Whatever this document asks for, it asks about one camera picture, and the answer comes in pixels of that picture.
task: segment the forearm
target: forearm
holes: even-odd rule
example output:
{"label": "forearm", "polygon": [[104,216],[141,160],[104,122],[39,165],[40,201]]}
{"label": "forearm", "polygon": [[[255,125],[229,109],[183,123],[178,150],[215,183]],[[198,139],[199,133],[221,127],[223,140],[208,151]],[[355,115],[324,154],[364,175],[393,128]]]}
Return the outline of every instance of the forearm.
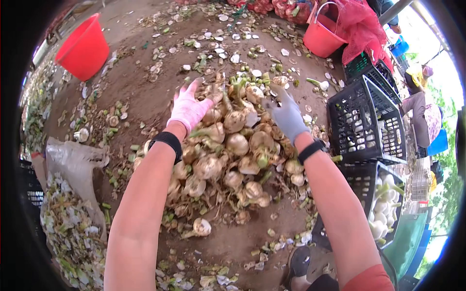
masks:
{"label": "forearm", "polygon": [[[297,136],[295,146],[301,152],[311,142],[312,135],[304,132]],[[335,253],[338,282],[343,287],[381,260],[361,203],[336,165],[318,151],[304,162],[304,168]]]}
{"label": "forearm", "polygon": [[[164,131],[173,133],[180,142],[186,135],[179,122],[171,122]],[[158,234],[175,158],[169,145],[156,142],[133,173],[109,235],[106,289],[155,289]]]}

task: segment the pink glove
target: pink glove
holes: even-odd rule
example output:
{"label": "pink glove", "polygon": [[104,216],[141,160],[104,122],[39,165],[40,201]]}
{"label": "pink glove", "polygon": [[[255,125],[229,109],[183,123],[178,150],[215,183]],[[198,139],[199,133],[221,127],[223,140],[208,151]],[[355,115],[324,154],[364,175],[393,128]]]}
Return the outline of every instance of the pink glove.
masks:
{"label": "pink glove", "polygon": [[203,81],[204,78],[197,78],[189,85],[188,89],[183,86],[179,94],[175,94],[173,111],[167,125],[174,120],[179,121],[184,124],[189,135],[196,124],[206,115],[206,112],[214,106],[214,101],[211,99],[206,98],[201,102],[194,99],[194,92]]}

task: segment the hat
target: hat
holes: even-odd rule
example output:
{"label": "hat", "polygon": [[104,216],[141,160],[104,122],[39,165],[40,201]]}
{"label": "hat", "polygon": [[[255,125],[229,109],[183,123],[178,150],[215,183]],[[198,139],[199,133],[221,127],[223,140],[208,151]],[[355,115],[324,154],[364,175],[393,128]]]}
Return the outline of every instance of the hat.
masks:
{"label": "hat", "polygon": [[430,77],[434,74],[434,70],[429,66],[425,66],[424,70],[424,75],[426,75],[427,77]]}

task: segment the crate of garlic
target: crate of garlic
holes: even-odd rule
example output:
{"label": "crate of garlic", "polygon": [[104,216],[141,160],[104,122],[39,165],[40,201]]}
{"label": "crate of garlic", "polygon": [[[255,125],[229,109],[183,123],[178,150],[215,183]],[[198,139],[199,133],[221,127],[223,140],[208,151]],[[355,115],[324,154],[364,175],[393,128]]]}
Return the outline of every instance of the crate of garlic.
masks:
{"label": "crate of garlic", "polygon": [[[361,201],[372,236],[383,249],[395,238],[404,201],[404,182],[381,162],[340,167],[348,184]],[[321,216],[312,230],[313,242],[332,250]]]}
{"label": "crate of garlic", "polygon": [[363,75],[329,99],[332,146],[344,163],[406,163],[406,141],[397,106]]}

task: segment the gray glove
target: gray glove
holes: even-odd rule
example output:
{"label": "gray glove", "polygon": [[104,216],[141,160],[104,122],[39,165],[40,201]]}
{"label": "gray glove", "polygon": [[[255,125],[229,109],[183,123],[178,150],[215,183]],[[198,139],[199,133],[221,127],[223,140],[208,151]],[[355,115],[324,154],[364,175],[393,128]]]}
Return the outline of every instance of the gray glove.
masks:
{"label": "gray glove", "polygon": [[281,107],[266,98],[261,99],[262,107],[270,113],[277,126],[294,146],[298,134],[310,131],[310,129],[304,124],[301,111],[293,97],[288,95],[283,87],[274,83],[270,83],[270,88],[277,93],[278,98],[281,100]]}

